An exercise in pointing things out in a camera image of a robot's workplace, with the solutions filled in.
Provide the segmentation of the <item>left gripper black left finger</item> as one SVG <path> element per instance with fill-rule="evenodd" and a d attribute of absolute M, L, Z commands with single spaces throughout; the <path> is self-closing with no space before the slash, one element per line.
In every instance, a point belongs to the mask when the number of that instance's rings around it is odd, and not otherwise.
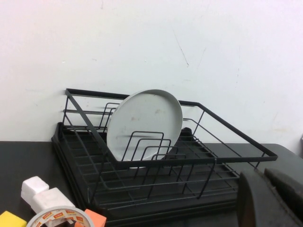
<path fill-rule="evenodd" d="M 284 206 L 268 180 L 258 172 L 241 172 L 238 188 L 240 227 L 283 227 Z"/>

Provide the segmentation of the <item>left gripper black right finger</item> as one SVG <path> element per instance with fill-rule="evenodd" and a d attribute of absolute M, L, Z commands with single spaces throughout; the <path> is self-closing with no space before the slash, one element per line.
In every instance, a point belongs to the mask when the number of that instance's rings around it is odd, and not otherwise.
<path fill-rule="evenodd" d="M 287 174 L 273 168 L 266 168 L 265 176 L 275 187 L 283 203 L 292 212 L 289 214 L 298 226 L 303 226 L 303 184 Z"/>

